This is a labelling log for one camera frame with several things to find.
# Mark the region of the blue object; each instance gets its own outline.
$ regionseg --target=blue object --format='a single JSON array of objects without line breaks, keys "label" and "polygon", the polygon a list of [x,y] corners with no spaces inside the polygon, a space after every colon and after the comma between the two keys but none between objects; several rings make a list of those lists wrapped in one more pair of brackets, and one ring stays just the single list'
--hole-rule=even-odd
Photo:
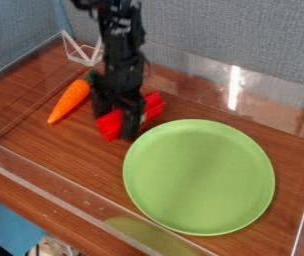
[{"label": "blue object", "polygon": [[45,236],[45,231],[0,204],[0,246],[23,256]]}]

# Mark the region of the toy carrot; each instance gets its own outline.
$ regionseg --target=toy carrot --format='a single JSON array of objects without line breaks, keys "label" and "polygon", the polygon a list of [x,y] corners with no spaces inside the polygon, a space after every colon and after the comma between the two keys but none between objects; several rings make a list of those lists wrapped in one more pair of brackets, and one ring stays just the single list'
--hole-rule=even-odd
[{"label": "toy carrot", "polygon": [[87,96],[90,86],[85,80],[75,80],[63,92],[54,109],[47,118],[47,123],[54,123],[82,101]]}]

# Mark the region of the wooden surface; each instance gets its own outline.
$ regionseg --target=wooden surface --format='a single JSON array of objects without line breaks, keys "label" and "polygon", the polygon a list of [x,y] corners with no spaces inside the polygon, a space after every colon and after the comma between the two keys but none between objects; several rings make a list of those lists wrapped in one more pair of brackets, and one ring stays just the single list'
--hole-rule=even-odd
[{"label": "wooden surface", "polygon": [[[59,51],[58,46],[43,55],[45,62],[49,63],[50,59],[53,63],[58,62],[58,54],[54,54],[53,58],[47,57],[51,56],[50,54],[54,51]],[[23,86],[22,79],[18,79],[15,83],[13,79],[17,77],[25,78],[23,80],[37,79],[37,76],[31,75],[29,71],[35,67],[34,59],[29,60],[29,63],[31,65],[25,65],[23,68],[18,67],[5,78],[0,79],[0,93],[5,95],[3,97],[10,98],[15,86]],[[62,69],[61,66],[58,72],[53,72],[53,81],[61,79],[58,77],[62,76]],[[77,72],[74,71],[75,75],[79,75],[79,72],[83,71],[78,68],[74,68],[74,70],[77,70]],[[172,95],[170,91],[161,93],[166,102],[165,111],[149,123],[145,130],[157,124],[184,118],[200,118],[222,122],[245,132],[260,144],[274,168],[276,193],[272,204],[261,218],[246,228],[228,235],[184,237],[218,255],[289,255],[304,209],[304,140],[257,124],[246,118],[220,111],[217,108],[220,108],[222,102],[221,98],[217,97],[216,85],[210,82],[189,78],[174,71],[156,67],[153,76],[146,81],[149,86],[144,88],[144,91],[150,91],[150,86],[154,86],[154,83],[160,90],[164,90],[164,85],[164,91],[168,91],[166,86],[172,85],[173,88],[177,88],[177,92],[176,95]],[[35,82],[35,84],[39,84],[43,90],[50,86],[47,82],[45,85],[42,82]],[[39,86],[34,88],[34,90],[26,90],[26,92],[38,91],[41,93],[43,91]],[[205,88],[205,95],[198,88]],[[192,100],[200,94],[204,95],[205,104]],[[107,143],[102,139],[94,127],[89,101],[81,104],[67,118],[49,126],[46,118],[59,92],[57,90],[51,91],[50,96],[50,98],[43,98],[41,104],[35,105],[27,115],[19,118],[19,122],[9,125],[7,129],[0,133],[0,144],[137,214],[141,214],[127,198],[122,184],[121,167],[130,142],[115,140]],[[261,102],[258,105],[261,106],[258,108],[260,116],[269,108],[281,107],[278,104],[260,98],[248,95],[244,97],[249,102]],[[35,94],[25,93],[21,99],[15,100],[19,104],[14,104],[14,107],[13,104],[7,104],[10,111],[19,111],[26,105],[34,105],[35,99]],[[2,106],[3,101],[0,101],[0,124],[3,123],[3,120],[9,120],[3,114]],[[288,107],[281,108],[281,111],[286,111],[285,113],[294,117],[300,113]],[[43,198],[30,191],[25,191],[19,185],[1,176],[0,201],[46,231],[75,245],[87,255],[141,255],[136,249],[125,245],[118,239],[105,234],[95,227],[89,227],[89,224],[86,225],[75,215],[65,212],[57,205],[51,205]],[[43,217],[46,216],[45,211],[50,213],[53,210],[58,214],[47,214],[49,218],[46,219]]]}]

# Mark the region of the red object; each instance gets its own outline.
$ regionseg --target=red object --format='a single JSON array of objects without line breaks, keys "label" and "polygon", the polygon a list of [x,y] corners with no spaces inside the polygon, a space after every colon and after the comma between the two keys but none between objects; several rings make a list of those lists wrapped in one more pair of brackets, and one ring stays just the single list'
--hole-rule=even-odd
[{"label": "red object", "polygon": [[[146,94],[144,99],[145,99],[146,105],[145,105],[142,123],[162,112],[162,107],[165,105],[165,102],[161,99],[158,92],[152,92]],[[113,110],[110,113],[107,113],[106,115],[101,116],[94,120],[98,126],[99,133],[103,135],[107,141],[111,141],[119,136],[121,120],[122,120],[121,109]]]}]

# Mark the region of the plate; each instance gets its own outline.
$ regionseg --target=plate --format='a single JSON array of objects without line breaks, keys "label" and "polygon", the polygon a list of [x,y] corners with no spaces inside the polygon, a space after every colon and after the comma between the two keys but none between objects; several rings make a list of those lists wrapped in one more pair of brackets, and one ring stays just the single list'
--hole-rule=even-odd
[{"label": "plate", "polygon": [[270,161],[234,128],[178,120],[150,129],[123,161],[123,184],[138,209],[164,227],[197,236],[250,224],[274,192]]}]

